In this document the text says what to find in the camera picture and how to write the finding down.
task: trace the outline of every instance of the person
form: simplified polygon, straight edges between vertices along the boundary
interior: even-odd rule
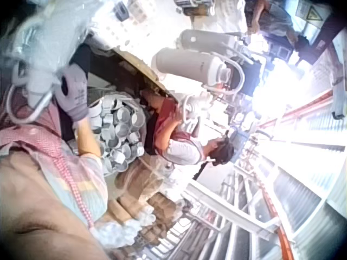
[[[192,134],[180,130],[182,112],[174,99],[142,90],[142,97],[155,112],[147,123],[145,150],[149,155],[160,155],[178,165],[195,165],[208,157],[213,164],[226,164],[234,154],[234,147],[227,137],[209,140],[205,146],[196,139],[200,121]]]
[[[88,62],[89,47],[77,56]],[[63,71],[66,95],[58,87],[35,122],[14,125],[1,106],[0,241],[13,259],[108,259],[93,236],[107,209],[107,187],[81,67],[73,62]],[[16,89],[12,111],[24,118],[31,109]],[[62,139],[58,104],[74,123],[78,156]]]
[[[295,51],[309,44],[306,37],[293,29],[291,16],[280,6],[282,0],[246,0],[245,15],[250,34],[260,31],[286,36]]]

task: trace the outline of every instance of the warning sign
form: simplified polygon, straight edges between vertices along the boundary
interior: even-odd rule
[[[331,10],[326,5],[316,5],[308,0],[299,0],[296,16],[320,29],[330,13]]]
[[[313,6],[310,6],[310,10],[307,14],[306,20],[323,21],[323,19]]]

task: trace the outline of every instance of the pile of pipe fittings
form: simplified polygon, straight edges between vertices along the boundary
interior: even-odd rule
[[[124,172],[136,157],[144,154],[139,130],[145,114],[106,95],[89,108],[93,133],[99,141],[104,176]]]

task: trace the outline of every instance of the glove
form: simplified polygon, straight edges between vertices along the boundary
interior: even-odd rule
[[[77,64],[72,64],[63,71],[63,76],[66,79],[68,93],[64,95],[60,86],[54,93],[55,98],[73,122],[80,121],[88,115],[85,72]]]

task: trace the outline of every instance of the hair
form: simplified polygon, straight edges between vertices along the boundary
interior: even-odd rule
[[[228,136],[221,141],[216,149],[210,153],[211,159],[215,159],[213,166],[226,164],[234,156],[234,146],[230,142]]]
[[[298,35],[298,41],[294,44],[295,51],[301,51],[307,45],[310,45],[308,39],[303,35]]]

